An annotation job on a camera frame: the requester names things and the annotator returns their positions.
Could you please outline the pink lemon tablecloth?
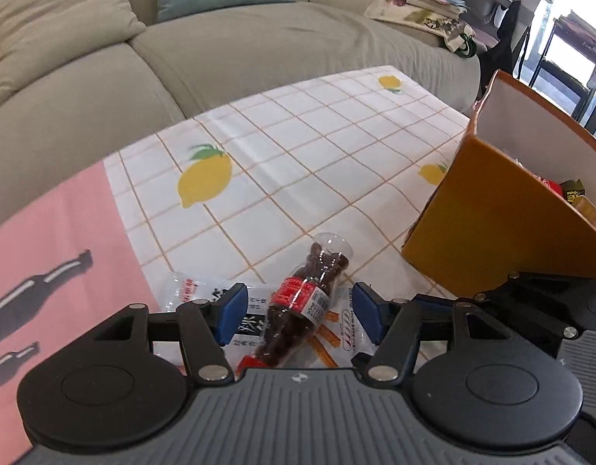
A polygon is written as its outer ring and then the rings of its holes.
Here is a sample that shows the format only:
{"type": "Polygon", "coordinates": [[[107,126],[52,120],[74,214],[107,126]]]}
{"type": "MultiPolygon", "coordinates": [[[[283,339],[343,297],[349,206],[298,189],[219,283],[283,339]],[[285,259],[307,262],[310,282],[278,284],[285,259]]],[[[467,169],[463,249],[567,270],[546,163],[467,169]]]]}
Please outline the pink lemon tablecloth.
{"type": "Polygon", "coordinates": [[[0,464],[29,447],[22,377],[170,272],[276,289],[314,237],[345,238],[340,281],[436,291],[401,255],[467,118],[380,66],[286,85],[156,131],[0,227],[0,464]]]}

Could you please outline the cola bottle candy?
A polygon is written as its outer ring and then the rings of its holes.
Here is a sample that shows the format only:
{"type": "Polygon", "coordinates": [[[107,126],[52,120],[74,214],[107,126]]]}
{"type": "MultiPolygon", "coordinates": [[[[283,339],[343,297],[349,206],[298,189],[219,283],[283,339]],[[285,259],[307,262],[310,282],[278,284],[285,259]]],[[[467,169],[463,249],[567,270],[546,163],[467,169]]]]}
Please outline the cola bottle candy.
{"type": "Polygon", "coordinates": [[[262,340],[251,355],[242,358],[239,374],[282,366],[314,335],[333,305],[333,292],[352,255],[350,244],[337,234],[314,237],[303,264],[271,295],[262,340]]]}

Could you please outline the dark green snack bag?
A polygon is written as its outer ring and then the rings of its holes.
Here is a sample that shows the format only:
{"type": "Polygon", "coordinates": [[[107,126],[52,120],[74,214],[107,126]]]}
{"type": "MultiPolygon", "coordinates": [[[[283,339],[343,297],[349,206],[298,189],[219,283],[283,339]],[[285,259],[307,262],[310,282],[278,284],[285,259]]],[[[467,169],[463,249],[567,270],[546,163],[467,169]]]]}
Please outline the dark green snack bag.
{"type": "Polygon", "coordinates": [[[580,179],[569,179],[569,181],[559,184],[562,188],[562,196],[569,203],[574,204],[578,197],[586,195],[584,184],[580,179]]]}

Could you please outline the red spicy strip packet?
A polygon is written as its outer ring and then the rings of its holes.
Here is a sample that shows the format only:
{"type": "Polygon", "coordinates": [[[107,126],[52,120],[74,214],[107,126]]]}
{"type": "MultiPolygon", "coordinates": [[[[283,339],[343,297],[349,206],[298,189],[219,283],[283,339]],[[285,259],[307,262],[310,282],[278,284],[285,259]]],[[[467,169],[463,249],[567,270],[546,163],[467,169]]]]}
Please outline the red spicy strip packet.
{"type": "Polygon", "coordinates": [[[555,193],[558,197],[560,197],[560,198],[564,198],[565,197],[563,195],[562,186],[560,186],[559,183],[550,181],[550,179],[544,179],[543,177],[541,177],[539,179],[539,181],[545,187],[547,187],[549,190],[551,190],[553,193],[555,193]]]}

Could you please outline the stack of books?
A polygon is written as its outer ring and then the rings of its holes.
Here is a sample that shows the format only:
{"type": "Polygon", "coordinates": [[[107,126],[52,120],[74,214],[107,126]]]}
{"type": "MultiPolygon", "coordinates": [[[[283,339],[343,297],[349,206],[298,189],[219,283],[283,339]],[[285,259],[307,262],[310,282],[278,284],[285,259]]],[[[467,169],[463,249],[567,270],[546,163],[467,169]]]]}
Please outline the stack of books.
{"type": "Polygon", "coordinates": [[[467,12],[464,0],[407,0],[407,3],[452,18],[467,12]]]}

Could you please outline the white spicy strip packet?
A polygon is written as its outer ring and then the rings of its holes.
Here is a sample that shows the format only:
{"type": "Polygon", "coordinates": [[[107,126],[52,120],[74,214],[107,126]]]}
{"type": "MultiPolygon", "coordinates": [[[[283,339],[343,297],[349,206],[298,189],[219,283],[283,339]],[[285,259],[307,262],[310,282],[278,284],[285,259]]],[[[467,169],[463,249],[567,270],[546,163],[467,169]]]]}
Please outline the white spicy strip packet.
{"type": "MultiPolygon", "coordinates": [[[[158,288],[156,298],[162,312],[174,312],[178,305],[193,300],[215,302],[229,287],[226,280],[170,272],[158,288]]],[[[231,367],[237,367],[243,356],[252,355],[262,342],[265,315],[274,293],[273,287],[256,281],[249,282],[246,288],[249,291],[246,314],[230,343],[223,348],[231,367]]],[[[351,366],[354,355],[371,355],[375,350],[376,346],[354,315],[351,287],[344,280],[335,290],[333,305],[323,324],[313,338],[287,359],[286,365],[301,369],[337,369],[351,366]]]]}

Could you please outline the beige sofa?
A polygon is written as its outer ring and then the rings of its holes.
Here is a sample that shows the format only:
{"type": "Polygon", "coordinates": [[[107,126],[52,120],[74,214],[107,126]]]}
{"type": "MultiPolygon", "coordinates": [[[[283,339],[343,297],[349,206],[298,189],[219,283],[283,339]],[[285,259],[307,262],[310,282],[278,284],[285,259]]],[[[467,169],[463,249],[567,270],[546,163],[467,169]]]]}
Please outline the beige sofa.
{"type": "Polygon", "coordinates": [[[369,20],[367,0],[294,0],[158,22],[60,65],[0,105],[0,225],[65,179],[218,106],[326,74],[391,65],[466,111],[476,59],[369,20]]]}

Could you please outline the black metal rack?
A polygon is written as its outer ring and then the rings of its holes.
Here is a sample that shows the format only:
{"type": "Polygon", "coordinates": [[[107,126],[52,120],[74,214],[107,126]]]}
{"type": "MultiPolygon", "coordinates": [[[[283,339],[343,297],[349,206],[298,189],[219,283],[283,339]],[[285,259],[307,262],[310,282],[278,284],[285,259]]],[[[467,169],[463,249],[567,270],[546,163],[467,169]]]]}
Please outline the black metal rack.
{"type": "MultiPolygon", "coordinates": [[[[584,88],[588,87],[588,83],[595,74],[594,62],[559,36],[554,36],[552,41],[549,41],[554,21],[559,17],[568,16],[571,12],[571,9],[567,7],[563,9],[556,4],[549,4],[545,9],[536,12],[520,72],[520,81],[530,84],[539,59],[544,56],[581,83],[584,88]]],[[[591,99],[586,102],[586,107],[578,107],[581,97],[544,69],[539,71],[532,88],[566,114],[581,114],[579,121],[583,125],[588,123],[596,107],[596,89],[591,99]]]]}

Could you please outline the orange cardboard box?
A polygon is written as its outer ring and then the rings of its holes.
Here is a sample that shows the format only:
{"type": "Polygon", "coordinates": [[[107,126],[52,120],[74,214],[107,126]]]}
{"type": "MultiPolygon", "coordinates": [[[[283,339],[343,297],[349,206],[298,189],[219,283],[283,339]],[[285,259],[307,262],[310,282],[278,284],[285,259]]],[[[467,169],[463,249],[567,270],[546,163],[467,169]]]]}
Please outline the orange cardboard box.
{"type": "Polygon", "coordinates": [[[457,296],[514,272],[596,278],[596,228],[547,186],[568,179],[596,206],[596,139],[499,71],[402,255],[457,296]]]}

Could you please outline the beige cushion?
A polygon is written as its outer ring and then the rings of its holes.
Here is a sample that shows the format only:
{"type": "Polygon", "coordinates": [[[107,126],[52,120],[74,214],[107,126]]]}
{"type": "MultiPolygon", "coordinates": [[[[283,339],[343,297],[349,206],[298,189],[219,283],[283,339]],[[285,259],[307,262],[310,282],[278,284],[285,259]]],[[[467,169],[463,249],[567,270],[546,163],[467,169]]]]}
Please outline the beige cushion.
{"type": "Polygon", "coordinates": [[[0,0],[0,105],[57,68],[145,29],[129,0],[0,0]]]}

